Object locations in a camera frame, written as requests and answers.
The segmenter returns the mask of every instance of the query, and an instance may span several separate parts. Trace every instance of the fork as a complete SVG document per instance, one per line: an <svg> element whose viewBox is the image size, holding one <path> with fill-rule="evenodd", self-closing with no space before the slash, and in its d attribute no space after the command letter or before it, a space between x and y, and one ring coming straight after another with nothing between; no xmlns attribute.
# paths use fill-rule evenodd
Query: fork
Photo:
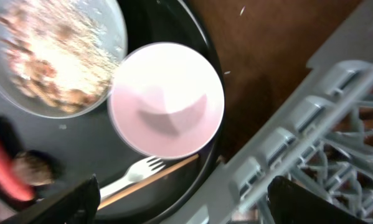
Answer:
<svg viewBox="0 0 373 224"><path fill-rule="evenodd" d="M140 182L159 172L166 166L162 165L161 167L159 167L163 163L160 160L160 158L151 156L135 162L130 168L128 168L125 175L121 179L116 180L113 183L100 189L100 200L102 201L111 194L123 189L124 187L133 183Z"/></svg>

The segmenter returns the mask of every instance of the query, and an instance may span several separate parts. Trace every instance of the wooden stick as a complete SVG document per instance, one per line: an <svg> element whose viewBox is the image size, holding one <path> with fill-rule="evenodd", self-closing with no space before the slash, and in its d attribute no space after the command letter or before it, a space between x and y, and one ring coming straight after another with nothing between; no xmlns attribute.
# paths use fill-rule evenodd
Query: wooden stick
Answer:
<svg viewBox="0 0 373 224"><path fill-rule="evenodd" d="M122 190L121 192L118 192L117 194L114 194L112 196L110 196L108 199L102 201L98 207L98 210L110 205L111 203L113 202L116 202L118 201L119 199L129 195L129 194L132 194L133 192L141 189L142 187L148 185L148 184L151 184L153 183L154 181L164 177L165 175L168 175L172 172L174 172L175 170L178 170L179 168L183 167L184 165L196 160L197 158L199 158L199 155L196 154L192 157L189 157L181 162L178 162L177 164L173 165L172 167L169 167L161 172L158 172L157 174L154 174L152 175L151 177L148 177L144 180L142 180L141 182L138 182L137 184L131 186L131 187L128 187L127 189L124 189Z"/></svg>

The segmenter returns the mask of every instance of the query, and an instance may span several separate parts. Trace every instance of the dishwasher rack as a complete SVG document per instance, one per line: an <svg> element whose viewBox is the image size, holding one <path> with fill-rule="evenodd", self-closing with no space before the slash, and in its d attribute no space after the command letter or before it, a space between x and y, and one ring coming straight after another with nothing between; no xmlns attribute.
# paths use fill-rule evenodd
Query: dishwasher rack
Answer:
<svg viewBox="0 0 373 224"><path fill-rule="evenodd" d="M373 136L359 118L373 109L373 0L364 1L307 63L311 73L283 106L195 195L162 223L224 224L238 210L274 223L267 187L284 175L373 223ZM333 127L346 115L350 129Z"/></svg>

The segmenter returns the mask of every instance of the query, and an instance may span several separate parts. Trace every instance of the black plate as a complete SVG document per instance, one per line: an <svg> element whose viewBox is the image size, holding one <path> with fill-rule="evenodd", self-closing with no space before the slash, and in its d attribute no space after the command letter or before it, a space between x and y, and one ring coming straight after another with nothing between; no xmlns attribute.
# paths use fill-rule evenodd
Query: black plate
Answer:
<svg viewBox="0 0 373 224"><path fill-rule="evenodd" d="M221 74L215 48L185 2L121 0L120 6L128 29L129 52L153 42L177 42L200 52ZM25 113L0 96L0 114L11 120L25 148L47 152L64 165L65 172L55 184L37 189L41 197L92 174L97 175L100 185L109 184L143 158L116 135L106 104L78 118L55 120ZM158 222L172 214L213 168L214 140L200 151L198 161L100 210L97 222Z"/></svg>

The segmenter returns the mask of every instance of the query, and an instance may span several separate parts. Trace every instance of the pink bowl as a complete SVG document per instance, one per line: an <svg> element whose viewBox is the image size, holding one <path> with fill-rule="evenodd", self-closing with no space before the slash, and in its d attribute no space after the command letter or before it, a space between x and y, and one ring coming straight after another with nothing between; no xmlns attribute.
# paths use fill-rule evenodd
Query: pink bowl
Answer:
<svg viewBox="0 0 373 224"><path fill-rule="evenodd" d="M211 64L172 43L147 45L127 56L108 102L118 134L138 152L163 159L204 147L218 130L225 105Z"/></svg>

